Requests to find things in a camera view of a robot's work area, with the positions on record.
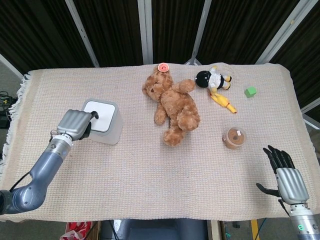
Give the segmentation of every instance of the stuffed toy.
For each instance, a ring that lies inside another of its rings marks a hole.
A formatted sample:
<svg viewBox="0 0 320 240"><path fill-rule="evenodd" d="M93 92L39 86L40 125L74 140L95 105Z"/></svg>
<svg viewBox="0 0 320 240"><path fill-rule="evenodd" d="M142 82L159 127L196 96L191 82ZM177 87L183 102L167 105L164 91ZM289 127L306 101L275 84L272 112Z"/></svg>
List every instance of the stuffed toy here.
<svg viewBox="0 0 320 240"><path fill-rule="evenodd" d="M166 117L170 118L170 128L164 133L163 141L173 147L181 143L187 132L195 130L200 123L197 106L188 94L195 89L195 82L185 79L173 84L173 80L166 63L155 67L142 91L154 101L158 102L154 121L162 125Z"/></svg>
<svg viewBox="0 0 320 240"><path fill-rule="evenodd" d="M201 71L195 77L195 83L200 88L209 88L211 95L215 95L218 89L228 90L231 87L231 76L218 73L217 66L213 66L209 71Z"/></svg>
<svg viewBox="0 0 320 240"><path fill-rule="evenodd" d="M229 103L229 100L217 93L218 89L228 90L231 87L231 76L222 75L218 73L217 66L213 66L209 71L200 71L195 77L195 83L200 88L209 88L211 98L220 106L227 108L233 114L237 113L237 110Z"/></svg>

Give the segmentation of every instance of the brown teddy bear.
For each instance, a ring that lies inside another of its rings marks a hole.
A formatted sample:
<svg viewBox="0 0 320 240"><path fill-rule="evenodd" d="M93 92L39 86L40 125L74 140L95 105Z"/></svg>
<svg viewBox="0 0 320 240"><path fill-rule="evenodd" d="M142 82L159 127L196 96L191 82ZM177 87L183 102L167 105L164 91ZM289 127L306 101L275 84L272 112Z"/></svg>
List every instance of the brown teddy bear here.
<svg viewBox="0 0 320 240"><path fill-rule="evenodd" d="M194 100L188 94L195 89L195 81L185 79L173 84L169 66L165 65L167 67L165 72L158 66L154 68L142 91L158 102L154 114L157 125L164 124L167 116L170 118L170 128L164 133L163 140L173 147L181 143L186 132L195 130L199 126L200 116Z"/></svg>

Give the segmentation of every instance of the yellow duck toy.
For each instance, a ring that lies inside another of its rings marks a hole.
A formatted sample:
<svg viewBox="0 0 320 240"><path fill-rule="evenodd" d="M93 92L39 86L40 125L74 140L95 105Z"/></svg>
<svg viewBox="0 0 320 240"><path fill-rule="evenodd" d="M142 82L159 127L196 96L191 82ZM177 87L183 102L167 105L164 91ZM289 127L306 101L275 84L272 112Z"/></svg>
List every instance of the yellow duck toy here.
<svg viewBox="0 0 320 240"><path fill-rule="evenodd" d="M230 104L229 100L225 96L215 93L213 95L211 94L210 97L220 106L229 109L233 114L237 113L237 110Z"/></svg>

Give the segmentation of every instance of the small jar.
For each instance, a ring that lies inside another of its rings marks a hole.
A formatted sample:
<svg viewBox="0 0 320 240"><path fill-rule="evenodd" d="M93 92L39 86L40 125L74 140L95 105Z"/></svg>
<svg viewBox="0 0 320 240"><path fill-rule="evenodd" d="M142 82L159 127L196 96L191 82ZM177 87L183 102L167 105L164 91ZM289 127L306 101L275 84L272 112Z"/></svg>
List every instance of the small jar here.
<svg viewBox="0 0 320 240"><path fill-rule="evenodd" d="M240 127L230 128L222 137L228 149L240 148L246 141L246 133Z"/></svg>

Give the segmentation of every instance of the white box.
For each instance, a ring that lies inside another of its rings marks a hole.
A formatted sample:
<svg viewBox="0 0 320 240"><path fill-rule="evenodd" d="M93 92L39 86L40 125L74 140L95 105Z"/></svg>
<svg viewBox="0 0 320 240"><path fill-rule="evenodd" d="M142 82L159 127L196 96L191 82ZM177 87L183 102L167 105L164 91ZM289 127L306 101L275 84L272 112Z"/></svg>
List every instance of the white box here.
<svg viewBox="0 0 320 240"><path fill-rule="evenodd" d="M99 116L91 120L91 140L110 145L118 143L124 124L115 102L90 98L84 102L82 110L96 111Z"/></svg>

